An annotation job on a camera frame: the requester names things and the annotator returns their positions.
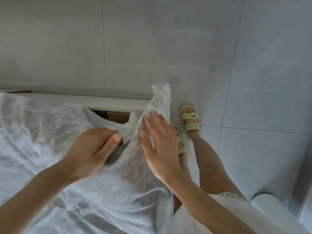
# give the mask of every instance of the sandal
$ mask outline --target sandal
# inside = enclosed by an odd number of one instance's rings
[[[193,111],[195,112],[191,112],[191,113],[183,113],[183,108],[184,107],[188,107],[188,108],[191,108],[193,109]],[[200,127],[200,120],[199,120],[199,115],[198,115],[198,111],[197,109],[192,106],[192,105],[189,105],[189,104],[185,104],[185,105],[182,105],[180,107],[180,118],[181,118],[181,121],[182,121],[182,124],[184,126],[184,130],[186,132],[186,135],[188,136],[189,139],[191,139],[188,135],[188,132],[190,130],[199,130],[199,135],[201,136],[201,127]],[[198,122],[191,122],[187,125],[185,125],[185,121],[184,120],[188,120],[188,119],[198,119]]]
[[[190,151],[185,146],[186,144],[185,144],[185,141],[184,141],[184,139],[182,137],[181,132],[178,129],[175,129],[175,130],[177,132],[177,143],[182,142],[182,144],[183,144],[182,146],[180,146],[178,148],[178,153],[179,153],[179,155],[182,154],[182,153],[186,153],[186,155],[188,156],[188,161],[189,161],[190,160]]]

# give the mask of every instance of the white floor tile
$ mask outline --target white floor tile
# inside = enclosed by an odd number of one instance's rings
[[[196,106],[221,126],[243,0],[103,0],[107,96],[152,97],[169,82],[171,115]]]
[[[0,0],[0,81],[105,96],[101,0]]]
[[[189,160],[189,169],[192,175],[193,181],[199,186],[199,169],[196,162],[196,156],[194,152],[194,146],[191,140],[189,140],[184,132],[183,125],[174,124],[174,127],[177,128],[181,133],[187,145],[187,148],[190,151],[190,160]],[[221,127],[215,126],[202,126],[202,138],[207,141],[211,147],[217,151],[219,145],[219,138],[221,133]]]
[[[309,139],[310,134],[222,128],[218,154],[248,200],[269,192],[287,204]]]
[[[245,0],[223,126],[312,132],[312,0]]]

